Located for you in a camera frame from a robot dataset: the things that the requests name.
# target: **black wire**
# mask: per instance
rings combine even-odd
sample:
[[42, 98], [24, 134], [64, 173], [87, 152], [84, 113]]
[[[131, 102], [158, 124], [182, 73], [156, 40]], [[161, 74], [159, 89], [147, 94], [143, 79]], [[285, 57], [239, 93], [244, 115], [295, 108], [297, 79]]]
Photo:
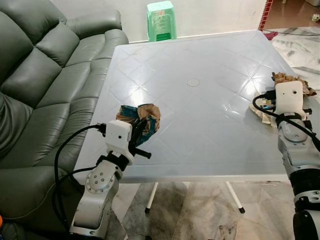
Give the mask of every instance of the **black wire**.
[[65, 140], [61, 144], [61, 146], [58, 148], [58, 151], [55, 154], [55, 158], [54, 158], [54, 181], [55, 181], [55, 190], [56, 190], [58, 205], [59, 205], [59, 208], [60, 208], [60, 213], [58, 212], [57, 206], [55, 204], [52, 204], [52, 208], [53, 208], [53, 211], [56, 214], [57, 218], [62, 223], [63, 227], [65, 228], [65, 230], [67, 232], [69, 232], [69, 225], [68, 225], [68, 220], [67, 220], [64, 204], [63, 204], [63, 201], [62, 201], [62, 195], [61, 195], [61, 191], [60, 191], [60, 182], [59, 182], [59, 166], [58, 166], [59, 155], [60, 155], [61, 151], [63, 150], [63, 148], [68, 144], [68, 142], [70, 142], [75, 136], [77, 136], [78, 134], [80, 134], [80, 133], [82, 133], [82, 132], [84, 132], [84, 131], [86, 131], [88, 129], [96, 129], [96, 128], [99, 128], [99, 125], [86, 126], [86, 127], [81, 128], [80, 130], [76, 131], [70, 137], [68, 137], [67, 140]]
[[[71, 177], [73, 174], [76, 173], [80, 173], [80, 172], [86, 172], [86, 171], [90, 171], [92, 169], [94, 169], [96, 166], [93, 167], [87, 167], [87, 168], [81, 168], [81, 169], [77, 169], [75, 171], [72, 171], [66, 175], [64, 175], [62, 178], [59, 179], [59, 184], [61, 186], [61, 184], [63, 183], [64, 180], [66, 180], [67, 178]], [[57, 209], [57, 204], [56, 204], [56, 195], [57, 195], [57, 187], [54, 188], [53, 193], [52, 193], [52, 197], [51, 197], [51, 204], [52, 204], [52, 208], [53, 211], [56, 215], [56, 217], [59, 219], [59, 221], [61, 222], [61, 224], [63, 225], [63, 218], [60, 215], [58, 209]]]
[[276, 117], [278, 119], [281, 119], [283, 121], [286, 121], [287, 123], [295, 126], [296, 128], [300, 129], [301, 131], [303, 131], [304, 133], [306, 133], [309, 137], [311, 137], [312, 139], [312, 142], [314, 144], [314, 146], [316, 147], [316, 149], [320, 152], [320, 140], [316, 137], [316, 133], [315, 132], [312, 132], [310, 131], [308, 128], [304, 127], [304, 126], [301, 126], [300, 124], [290, 120], [289, 118], [285, 117], [285, 116], [282, 116], [282, 115], [279, 115], [279, 114], [276, 114], [274, 112], [271, 112], [271, 111], [268, 111], [268, 110], [265, 110], [263, 109], [262, 107], [259, 107], [257, 104], [256, 104], [256, 101], [257, 99], [263, 99], [265, 98], [266, 96], [264, 94], [262, 95], [259, 95], [259, 96], [256, 96], [253, 100], [252, 100], [252, 104], [253, 106], [260, 110], [261, 112], [265, 113], [265, 114], [268, 114], [268, 115], [271, 115], [273, 117]]
[[286, 32], [278, 32], [278, 31], [270, 31], [270, 30], [263, 30], [263, 31], [267, 31], [267, 32], [270, 32], [270, 33], [278, 33], [278, 34], [288, 34], [288, 35], [296, 35], [296, 36], [320, 36], [320, 34], [313, 34], [313, 35], [308, 35], [308, 34], [295, 34], [295, 33], [286, 33]]

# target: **crumpled paper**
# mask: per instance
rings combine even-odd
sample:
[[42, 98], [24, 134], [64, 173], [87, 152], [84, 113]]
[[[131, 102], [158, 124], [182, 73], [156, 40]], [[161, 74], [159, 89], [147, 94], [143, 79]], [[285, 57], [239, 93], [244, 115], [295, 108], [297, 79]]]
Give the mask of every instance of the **crumpled paper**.
[[[259, 93], [259, 92], [256, 92], [256, 93], [254, 94], [254, 97], [257, 97], [257, 96], [259, 96], [259, 95], [260, 95], [260, 93]], [[266, 101], [265, 99], [259, 98], [259, 99], [256, 100], [256, 104], [257, 104], [258, 106], [266, 105], [266, 104], [267, 104], [267, 101]], [[276, 128], [276, 127], [277, 127], [276, 121], [274, 120], [274, 118], [273, 118], [272, 116], [270, 116], [270, 115], [268, 115], [268, 114], [266, 114], [266, 113], [264, 113], [264, 112], [256, 109], [255, 106], [254, 106], [252, 103], [250, 103], [249, 108], [250, 108], [255, 114], [257, 114], [257, 116], [258, 116], [259, 118], [261, 118], [263, 124], [269, 124], [269, 125], [271, 125], [271, 127], [273, 127], [273, 128]]]
[[142, 104], [138, 107], [122, 105], [115, 119], [132, 124], [136, 119], [146, 119], [147, 125], [142, 132], [142, 136], [137, 142], [137, 146], [147, 141], [160, 127], [160, 110], [154, 104]]
[[277, 73], [272, 76], [272, 79], [274, 79], [274, 85], [277, 85], [279, 83], [286, 83], [286, 82], [292, 82], [292, 81], [300, 81], [303, 85], [303, 96], [315, 96], [317, 95], [316, 90], [314, 90], [312, 87], [309, 87], [308, 82], [306, 80], [301, 79], [299, 76], [294, 77], [290, 75], [286, 75], [285, 73]]

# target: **sofa backrest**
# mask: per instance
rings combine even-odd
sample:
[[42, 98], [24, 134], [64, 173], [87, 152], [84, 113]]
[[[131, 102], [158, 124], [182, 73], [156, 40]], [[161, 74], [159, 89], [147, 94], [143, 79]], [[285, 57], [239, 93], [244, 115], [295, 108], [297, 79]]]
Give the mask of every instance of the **sofa backrest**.
[[50, 0], [0, 1], [0, 91], [31, 108], [79, 44]]

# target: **green plastic stool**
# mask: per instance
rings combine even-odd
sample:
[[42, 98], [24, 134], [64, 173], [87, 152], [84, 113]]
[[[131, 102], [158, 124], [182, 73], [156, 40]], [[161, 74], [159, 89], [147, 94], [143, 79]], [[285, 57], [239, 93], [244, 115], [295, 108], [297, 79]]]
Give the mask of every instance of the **green plastic stool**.
[[170, 1], [147, 5], [149, 42], [177, 39], [174, 6]]

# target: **red door frame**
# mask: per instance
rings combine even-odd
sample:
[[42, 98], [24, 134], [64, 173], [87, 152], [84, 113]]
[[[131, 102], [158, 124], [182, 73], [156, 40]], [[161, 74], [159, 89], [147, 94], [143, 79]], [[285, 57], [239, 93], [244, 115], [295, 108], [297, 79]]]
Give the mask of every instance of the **red door frame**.
[[269, 15], [269, 12], [271, 10], [271, 6], [274, 0], [266, 0], [265, 2], [265, 6], [264, 6], [264, 10], [263, 10], [263, 14], [260, 20], [260, 24], [259, 24], [259, 30], [263, 30]]

